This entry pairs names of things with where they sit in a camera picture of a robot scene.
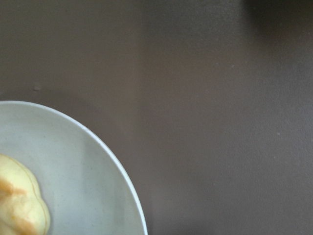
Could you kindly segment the braided yellow donut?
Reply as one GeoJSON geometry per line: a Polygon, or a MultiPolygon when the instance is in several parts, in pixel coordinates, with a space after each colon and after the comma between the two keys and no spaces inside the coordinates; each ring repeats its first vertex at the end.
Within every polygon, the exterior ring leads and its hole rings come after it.
{"type": "Polygon", "coordinates": [[[0,156],[0,233],[46,235],[50,213],[34,174],[17,160],[0,156]]]}

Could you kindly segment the white round plate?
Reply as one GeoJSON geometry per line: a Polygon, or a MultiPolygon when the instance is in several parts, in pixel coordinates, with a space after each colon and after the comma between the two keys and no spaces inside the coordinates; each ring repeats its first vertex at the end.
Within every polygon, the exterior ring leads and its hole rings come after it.
{"type": "Polygon", "coordinates": [[[136,190],[112,151],[91,130],[49,107],[0,104],[0,151],[37,177],[51,235],[145,235],[136,190]]]}

